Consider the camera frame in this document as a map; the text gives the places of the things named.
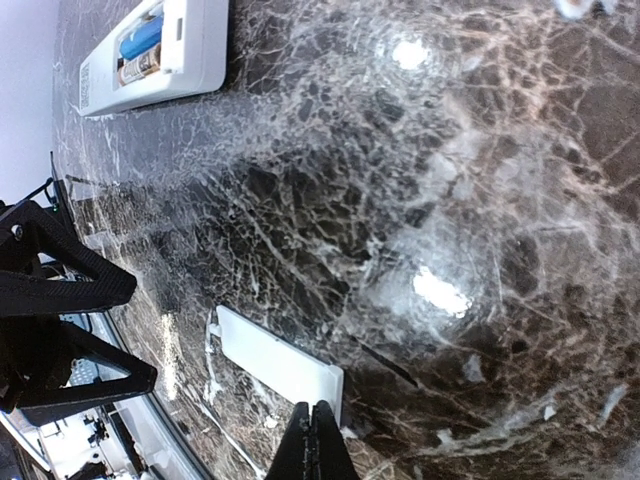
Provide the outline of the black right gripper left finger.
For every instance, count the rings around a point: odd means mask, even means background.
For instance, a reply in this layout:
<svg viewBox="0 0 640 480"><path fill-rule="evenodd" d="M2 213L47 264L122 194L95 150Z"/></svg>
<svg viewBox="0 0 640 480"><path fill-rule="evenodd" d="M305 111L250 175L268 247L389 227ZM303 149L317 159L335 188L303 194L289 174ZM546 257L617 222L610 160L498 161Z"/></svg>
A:
<svg viewBox="0 0 640 480"><path fill-rule="evenodd" d="M265 479L313 479L314 447L315 432L309 404L297 403Z"/></svg>

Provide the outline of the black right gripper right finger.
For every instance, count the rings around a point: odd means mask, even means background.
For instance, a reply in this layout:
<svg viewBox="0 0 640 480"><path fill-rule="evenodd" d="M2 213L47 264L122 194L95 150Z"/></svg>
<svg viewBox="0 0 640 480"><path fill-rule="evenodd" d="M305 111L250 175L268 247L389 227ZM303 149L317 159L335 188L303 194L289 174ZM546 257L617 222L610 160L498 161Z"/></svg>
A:
<svg viewBox="0 0 640 480"><path fill-rule="evenodd" d="M310 440L312 479L358 479L333 411L325 400L313 407Z"/></svg>

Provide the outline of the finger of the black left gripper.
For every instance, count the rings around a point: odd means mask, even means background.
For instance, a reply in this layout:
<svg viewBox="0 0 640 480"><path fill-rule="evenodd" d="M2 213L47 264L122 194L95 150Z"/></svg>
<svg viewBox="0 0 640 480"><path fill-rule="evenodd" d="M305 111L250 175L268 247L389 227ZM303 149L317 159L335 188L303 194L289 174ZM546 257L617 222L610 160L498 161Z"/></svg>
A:
<svg viewBox="0 0 640 480"><path fill-rule="evenodd" d="M76 360L111 367L124 376L69 387ZM1 321L1 410L18 409L33 425L150 393L156 378L155 367L70 322Z"/></svg>
<svg viewBox="0 0 640 480"><path fill-rule="evenodd" d="M44 253L88 277L49 280L25 269ZM83 245L42 207L26 201L1 215L1 315L94 312L128 303L136 278Z"/></svg>

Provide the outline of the white battery cover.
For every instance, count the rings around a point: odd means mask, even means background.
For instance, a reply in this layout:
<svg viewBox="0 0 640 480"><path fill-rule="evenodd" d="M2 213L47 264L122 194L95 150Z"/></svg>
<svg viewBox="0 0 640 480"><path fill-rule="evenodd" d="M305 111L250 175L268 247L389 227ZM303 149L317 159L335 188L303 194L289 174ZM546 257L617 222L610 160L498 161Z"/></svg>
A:
<svg viewBox="0 0 640 480"><path fill-rule="evenodd" d="M286 400L311 406L326 401L341 422L344 371L304 352L233 310L216 307L209 331L223 355Z"/></svg>

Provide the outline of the blue battery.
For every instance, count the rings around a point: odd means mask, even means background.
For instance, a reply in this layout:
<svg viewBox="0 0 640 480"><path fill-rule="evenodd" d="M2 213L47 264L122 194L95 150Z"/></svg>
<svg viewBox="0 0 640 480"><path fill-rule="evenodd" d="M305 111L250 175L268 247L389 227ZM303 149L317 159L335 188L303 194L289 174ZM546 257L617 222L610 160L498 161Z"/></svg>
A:
<svg viewBox="0 0 640 480"><path fill-rule="evenodd" d="M164 16L159 15L144 21L128 33L119 45L120 56L132 60L161 42Z"/></svg>

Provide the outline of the white remote control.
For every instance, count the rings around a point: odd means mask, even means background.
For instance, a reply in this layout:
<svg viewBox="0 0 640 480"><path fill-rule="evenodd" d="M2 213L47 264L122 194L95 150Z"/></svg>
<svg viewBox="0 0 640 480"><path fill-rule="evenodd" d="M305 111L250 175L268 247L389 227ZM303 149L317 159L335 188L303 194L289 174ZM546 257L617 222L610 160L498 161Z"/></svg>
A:
<svg viewBox="0 0 640 480"><path fill-rule="evenodd" d="M79 69L82 116L214 92L226 77L227 1L143 1Z"/></svg>

